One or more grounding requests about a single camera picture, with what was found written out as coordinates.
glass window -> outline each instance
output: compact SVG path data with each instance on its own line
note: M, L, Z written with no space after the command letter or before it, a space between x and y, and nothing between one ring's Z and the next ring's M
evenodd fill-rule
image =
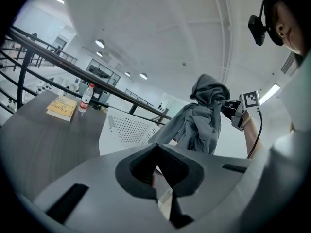
M119 80L120 76L117 74L112 74L112 76L110 77L110 80L108 81L108 84L115 86Z
M56 40L53 42L52 46L58 48L60 46L61 49L64 48L66 45L66 41L62 40L61 38L56 38Z
M119 75L115 74L113 71L106 68L104 65L101 65L94 59L88 65L86 70L112 86L115 86L120 79Z

white ceiling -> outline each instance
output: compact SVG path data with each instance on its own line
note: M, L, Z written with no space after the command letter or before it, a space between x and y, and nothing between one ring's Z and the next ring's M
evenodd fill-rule
M263 95L283 82L279 72L289 50L269 36L257 46L247 27L262 0L65 1L84 47L95 53L95 40L103 39L105 53L122 62L116 69L129 71L135 82L185 100L202 73L225 83L233 99L252 89Z
M62 3L55 0L29 0L28 2L73 27L66 6Z

gray hoodie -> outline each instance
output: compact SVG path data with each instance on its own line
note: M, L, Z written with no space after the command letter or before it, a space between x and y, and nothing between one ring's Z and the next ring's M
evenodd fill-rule
M149 143L169 143L177 140L183 149L214 154L221 130L221 100L230 99L230 92L213 77L202 74L192 88L191 103L182 108Z

gray table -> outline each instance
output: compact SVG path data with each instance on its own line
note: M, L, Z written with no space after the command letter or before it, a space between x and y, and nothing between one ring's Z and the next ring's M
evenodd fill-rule
M82 162L99 156L106 114L76 108L71 122L46 114L57 97L46 91L23 105L0 129L0 158L18 193L33 200Z

black slot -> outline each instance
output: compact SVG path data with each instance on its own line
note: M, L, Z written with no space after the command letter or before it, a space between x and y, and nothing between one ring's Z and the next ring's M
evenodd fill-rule
M228 169L228 170L231 170L231 171L234 171L234 172L239 172L239 173L245 173L245 171L247 170L246 167L235 166L235 165L232 165L232 164L224 164L222 166L222 168Z
M46 214L63 224L87 190L88 186L84 184L74 184Z
M171 213L170 213L170 222L177 228L180 229L187 224L190 224L193 222L193 219L185 214L182 214L180 210L180 206L177 202L176 194L173 192L172 197L172 206L171 206Z

